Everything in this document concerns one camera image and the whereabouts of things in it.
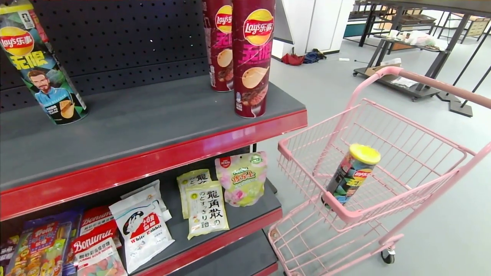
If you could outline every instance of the shopping cart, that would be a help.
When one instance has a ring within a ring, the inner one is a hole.
[[[491,109],[488,98],[385,67],[355,89],[344,112],[280,141],[279,166],[306,199],[269,230],[286,275],[333,275],[379,252],[393,263],[399,231],[491,151],[491,142],[475,153],[370,100],[354,105],[362,89],[389,74]],[[325,187],[353,143],[377,149],[382,160],[341,205]]]

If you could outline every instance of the candy bag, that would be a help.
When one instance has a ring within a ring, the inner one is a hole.
[[[162,196],[160,194],[160,180],[158,180],[158,179],[155,180],[155,181],[153,181],[152,183],[149,183],[149,184],[147,184],[145,186],[142,186],[142,187],[140,187],[140,188],[138,188],[138,189],[136,189],[136,190],[134,190],[132,192],[129,192],[127,194],[122,195],[121,196],[121,199],[126,199],[129,196],[131,196],[131,195],[134,195],[136,193],[139,193],[139,192],[141,192],[143,190],[148,189],[149,187],[154,187],[155,190],[157,191],[157,195],[161,199],[159,201],[159,206],[160,206],[160,210],[162,211],[162,215],[164,216],[164,221],[168,221],[169,219],[172,218],[172,216],[170,215],[170,212],[167,209],[167,206],[165,205],[164,201],[162,200]]]
[[[74,215],[75,216],[72,218],[73,224],[72,224],[72,231],[70,231],[68,248],[65,251],[65,257],[63,258],[65,260],[65,262],[63,263],[63,270],[62,270],[63,276],[71,275],[77,272],[77,269],[73,264],[74,254],[73,254],[72,244],[75,241],[75,239],[79,236],[80,223],[82,221],[83,210],[81,208],[78,210],[74,210]]]
[[[26,221],[6,274],[61,276],[74,217],[69,211]]]
[[[155,188],[149,187],[109,206],[125,241],[128,273],[174,242],[160,210],[161,201]]]
[[[264,194],[268,160],[259,151],[215,159],[217,177],[225,188],[225,201],[234,206],[249,206]]]
[[[113,220],[114,217],[109,210],[109,206],[100,206],[87,210],[84,212],[82,217],[79,235],[83,236],[92,231],[92,229]],[[114,244],[117,248],[121,248],[123,246],[119,240],[119,234],[117,231],[114,233],[112,239],[114,240]]]
[[[72,250],[78,265],[78,276],[126,276],[113,236],[117,225],[110,220],[90,233],[75,239]]]
[[[189,218],[188,202],[186,201],[186,188],[194,185],[210,182],[210,170],[197,169],[187,172],[177,177],[177,184],[179,185],[179,192],[181,192],[181,206],[183,210],[183,218],[187,220]]]
[[[10,259],[14,255],[14,249],[19,242],[19,236],[8,238],[5,244],[0,246],[0,276],[3,276],[7,270]]]
[[[218,181],[186,188],[189,208],[189,235],[192,237],[228,230],[223,193]]]

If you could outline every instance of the red shelf edge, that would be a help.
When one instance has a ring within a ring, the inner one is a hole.
[[[123,185],[307,126],[307,110],[199,137],[0,193],[0,221]]]
[[[273,273],[275,273],[278,270],[278,263],[274,263],[267,268],[263,269],[262,271],[254,274],[254,276],[269,276]]]
[[[246,223],[242,226],[229,230],[220,236],[206,241],[192,249],[187,250],[184,253],[181,253],[171,259],[166,260],[158,265],[155,265],[141,273],[138,273],[137,276],[157,276],[157,275],[167,275],[174,271],[179,270],[180,268],[189,265],[213,252],[224,248],[225,246],[246,237],[260,229],[273,224],[274,222],[283,218],[283,211],[281,208],[278,208],[274,211],[271,211],[260,218],[257,218],[249,223]]]

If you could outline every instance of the cardboard box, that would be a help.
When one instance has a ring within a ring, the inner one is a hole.
[[[375,74],[375,72],[377,72],[380,69],[382,69],[384,67],[387,67],[387,66],[401,67],[401,64],[400,63],[395,63],[395,64],[387,64],[387,65],[380,65],[380,66],[370,67],[370,68],[367,68],[367,70],[365,71],[365,74],[370,77],[373,74]]]

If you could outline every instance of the lay's potato chip can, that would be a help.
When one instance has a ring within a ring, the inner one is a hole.
[[[87,106],[56,59],[30,2],[0,5],[0,43],[53,123],[66,125],[87,115]]]
[[[266,112],[275,0],[232,0],[235,113],[256,118]]]
[[[349,151],[326,186],[326,191],[344,205],[372,173],[380,159],[380,153],[376,149],[360,144],[350,145]]]
[[[231,0],[203,0],[203,20],[212,88],[216,92],[231,91],[234,87]]]

